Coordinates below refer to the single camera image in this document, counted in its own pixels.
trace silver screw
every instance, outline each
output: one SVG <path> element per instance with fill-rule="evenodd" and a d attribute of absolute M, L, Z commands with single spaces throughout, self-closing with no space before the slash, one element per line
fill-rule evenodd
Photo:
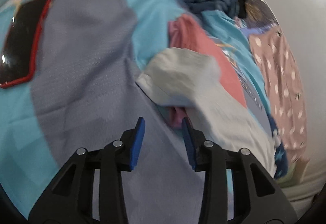
<path fill-rule="evenodd" d="M 243 155 L 249 155 L 249 154 L 250 154 L 250 150 L 248 150 L 248 149 L 246 149 L 246 148 L 243 148 L 243 149 L 241 149 L 241 153 L 242 153 Z"/>
<path fill-rule="evenodd" d="M 206 140 L 206 141 L 204 142 L 204 146 L 205 146 L 205 147 L 208 147 L 208 148 L 211 148 L 211 147 L 214 146 L 214 144 L 213 144 L 213 142 L 211 142 L 211 141 L 209 141 L 209 140 Z"/>
<path fill-rule="evenodd" d="M 121 147 L 122 144 L 123 144 L 123 142 L 121 140 L 113 141 L 113 146 L 115 146 L 115 147 Z"/>
<path fill-rule="evenodd" d="M 84 149 L 84 148 L 79 148 L 79 149 L 76 151 L 76 153 L 77 153 L 78 155 L 84 155 L 84 154 L 86 153 L 86 149 Z"/>

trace wall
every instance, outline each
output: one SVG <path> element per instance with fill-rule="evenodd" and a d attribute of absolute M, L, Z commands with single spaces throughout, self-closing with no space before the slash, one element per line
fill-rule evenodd
<path fill-rule="evenodd" d="M 326 0 L 265 0 L 299 66 L 308 118 L 306 154 L 326 160 Z"/>

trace beige fabric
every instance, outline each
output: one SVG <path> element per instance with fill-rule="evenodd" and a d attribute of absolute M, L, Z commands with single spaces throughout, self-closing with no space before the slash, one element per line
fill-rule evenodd
<path fill-rule="evenodd" d="M 279 26 L 249 37 L 251 52 L 265 80 L 271 115 L 279 128 L 289 165 L 306 149 L 306 111 L 299 70 Z"/>

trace phone screen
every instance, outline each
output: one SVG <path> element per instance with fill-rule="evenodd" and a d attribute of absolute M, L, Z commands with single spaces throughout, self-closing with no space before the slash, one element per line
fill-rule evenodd
<path fill-rule="evenodd" d="M 32 0 L 24 3 L 12 18 L 0 54 L 1 88 L 29 81 L 32 78 L 41 22 L 49 3 L 50 0 Z"/>

